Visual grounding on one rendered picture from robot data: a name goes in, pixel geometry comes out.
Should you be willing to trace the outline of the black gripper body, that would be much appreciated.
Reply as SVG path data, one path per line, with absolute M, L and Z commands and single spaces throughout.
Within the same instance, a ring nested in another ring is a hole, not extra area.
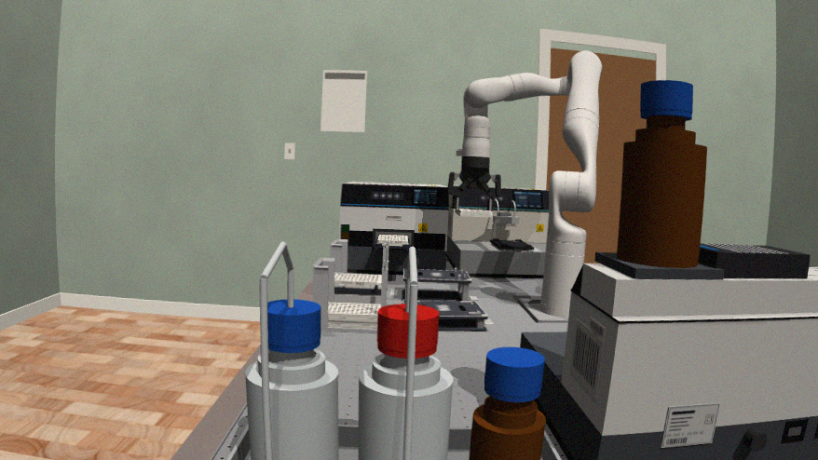
M 486 183 L 491 179 L 489 161 L 490 157 L 462 156 L 461 172 L 459 174 L 460 180 L 464 183 L 470 176 L 473 177 L 473 180 L 466 188 L 477 190 L 484 188 L 478 178 L 483 177 Z

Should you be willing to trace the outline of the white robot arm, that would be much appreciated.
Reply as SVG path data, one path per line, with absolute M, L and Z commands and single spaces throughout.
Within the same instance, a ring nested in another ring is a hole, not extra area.
M 512 74 L 476 80 L 464 92 L 464 140 L 462 149 L 457 149 L 457 156 L 481 157 L 490 157 L 487 104 L 569 95 L 563 137 L 582 172 L 555 171 L 550 179 L 548 239 L 540 301 L 541 312 L 557 317 L 569 317 L 571 289 L 584 264 L 586 231 L 566 220 L 562 211 L 589 212 L 594 206 L 601 73 L 600 59 L 591 51 L 581 51 L 571 59 L 565 77 Z

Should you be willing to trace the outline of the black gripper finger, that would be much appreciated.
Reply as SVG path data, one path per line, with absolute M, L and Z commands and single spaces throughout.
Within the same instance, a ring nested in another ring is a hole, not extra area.
M 473 180 L 473 177 L 470 176 L 464 183 L 462 183 L 458 187 L 458 189 L 456 191 L 453 191 L 454 181 L 457 179 L 457 177 L 459 177 L 459 174 L 460 173 L 454 173 L 454 172 L 449 173 L 449 181 L 448 181 L 448 188 L 447 188 L 447 193 L 454 197 L 454 206 L 453 207 L 454 207 L 454 209 L 456 209 L 456 211 L 459 210 L 459 197 L 458 196 L 464 191 L 464 189 Z
M 489 196 L 487 210 L 490 210 L 490 211 L 494 209 L 494 199 L 496 197 L 498 197 L 498 196 L 501 196 L 501 178 L 500 178 L 500 175 L 499 174 L 491 175 L 491 179 L 493 180 L 493 183 L 495 183 L 495 191 L 496 192 L 494 194 L 492 193 L 491 189 L 489 188 L 489 186 L 485 182 L 484 178 L 483 177 L 478 178 L 479 182 L 484 187 L 483 189 L 485 189 L 484 191 Z

